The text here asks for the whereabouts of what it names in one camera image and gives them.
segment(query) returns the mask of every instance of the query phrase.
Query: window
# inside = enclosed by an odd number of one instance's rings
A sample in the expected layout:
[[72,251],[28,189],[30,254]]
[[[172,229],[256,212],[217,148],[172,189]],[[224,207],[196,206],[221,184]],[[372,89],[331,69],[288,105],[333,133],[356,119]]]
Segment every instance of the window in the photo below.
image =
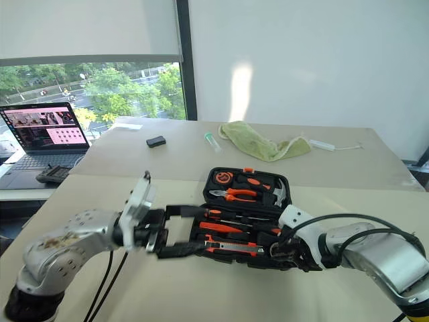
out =
[[176,62],[0,67],[0,105],[61,101],[72,104],[90,139],[118,116],[186,119]]

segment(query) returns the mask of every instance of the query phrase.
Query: plastic tube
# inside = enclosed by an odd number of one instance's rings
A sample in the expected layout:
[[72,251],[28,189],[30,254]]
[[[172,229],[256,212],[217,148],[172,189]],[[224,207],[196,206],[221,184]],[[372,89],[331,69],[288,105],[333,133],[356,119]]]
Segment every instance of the plastic tube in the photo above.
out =
[[213,148],[213,150],[216,153],[219,153],[222,151],[221,146],[219,145],[219,143],[217,143],[217,141],[215,140],[215,138],[213,137],[212,132],[207,132],[204,134],[204,139],[206,139],[206,141],[208,143],[210,143],[211,147]]

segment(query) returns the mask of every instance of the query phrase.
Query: table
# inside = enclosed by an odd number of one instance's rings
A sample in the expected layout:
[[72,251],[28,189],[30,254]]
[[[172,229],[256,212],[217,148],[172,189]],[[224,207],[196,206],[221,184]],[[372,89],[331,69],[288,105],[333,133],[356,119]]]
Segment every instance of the table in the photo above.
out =
[[[315,148],[296,158],[264,162],[220,139],[217,122],[141,117],[120,117],[117,121],[136,123],[141,129],[115,128],[104,133],[70,173],[136,177],[150,170],[158,179],[204,181],[216,166],[250,167],[283,174],[295,186],[424,191],[373,129],[251,124],[275,142],[304,135],[337,147],[356,146],[358,142],[363,146],[335,152]],[[207,131],[214,134],[222,153],[215,153],[205,142]],[[167,144],[153,149],[146,145],[146,139],[160,135]]]
[[[136,178],[70,175],[35,214],[0,259],[0,302],[4,305],[22,265],[22,249],[37,236],[85,209],[121,210]],[[204,182],[153,180],[153,208],[203,203]],[[292,201],[312,215],[356,211],[415,231],[429,246],[429,194],[292,186]],[[334,227],[351,221],[325,221]],[[190,219],[169,223],[169,243],[187,240]],[[122,251],[115,254],[116,269]],[[57,322],[82,321],[107,265],[108,254],[91,259],[60,305]],[[337,268],[325,272],[256,270],[192,256],[156,260],[132,253],[96,321],[391,321],[399,314],[364,273]]]
[[[22,251],[28,243],[85,209],[122,210],[137,175],[147,169],[158,189],[154,209],[204,203],[201,191],[213,166],[252,166],[285,174],[290,179],[293,203],[312,215],[374,215],[406,231],[415,231],[422,243],[429,246],[429,217],[425,216],[429,194],[415,185],[405,166],[373,130],[255,125],[256,130],[273,140],[285,139],[286,132],[300,135],[304,129],[312,139],[338,146],[362,140],[365,148],[341,154],[315,150],[268,164],[238,152],[227,141],[220,142],[223,155],[211,154],[201,133],[215,132],[218,123],[130,121],[141,123],[141,129],[114,129],[96,141],[0,258],[2,305],[23,264]],[[160,134],[165,135],[167,145],[146,149],[144,140]],[[121,144],[124,138],[127,143]],[[194,159],[186,159],[186,154],[193,150],[198,151],[193,152]],[[178,173],[182,166],[186,171]],[[356,221],[341,219],[326,221],[324,225],[329,228],[350,222]],[[168,243],[187,240],[191,223],[191,219],[173,218],[168,223]],[[121,254],[123,250],[116,252],[112,271]],[[67,289],[56,321],[83,320],[107,259],[108,254],[99,254],[85,264]],[[391,321],[398,314],[399,309],[364,273],[356,270],[256,270],[244,264],[226,265],[196,256],[156,260],[154,255],[140,250],[129,256],[96,321],[378,322]]]

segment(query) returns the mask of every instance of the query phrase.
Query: towel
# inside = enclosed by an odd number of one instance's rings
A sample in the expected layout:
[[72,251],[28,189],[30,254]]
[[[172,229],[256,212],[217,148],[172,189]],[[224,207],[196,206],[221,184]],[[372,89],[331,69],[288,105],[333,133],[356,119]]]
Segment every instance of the towel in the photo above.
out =
[[302,136],[276,144],[243,121],[222,124],[219,126],[219,136],[230,139],[240,151],[266,162],[301,156],[311,151],[310,144]]

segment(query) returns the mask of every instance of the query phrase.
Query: open toolbox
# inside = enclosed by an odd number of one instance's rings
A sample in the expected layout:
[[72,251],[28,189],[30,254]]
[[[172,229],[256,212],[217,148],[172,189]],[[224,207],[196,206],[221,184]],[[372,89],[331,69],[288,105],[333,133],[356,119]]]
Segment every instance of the open toolbox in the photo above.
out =
[[196,254],[252,268],[287,270],[291,262],[271,259],[270,247],[279,240],[278,219],[292,203],[288,180],[251,168],[213,168],[203,190],[204,214],[194,218],[190,242],[212,247]]

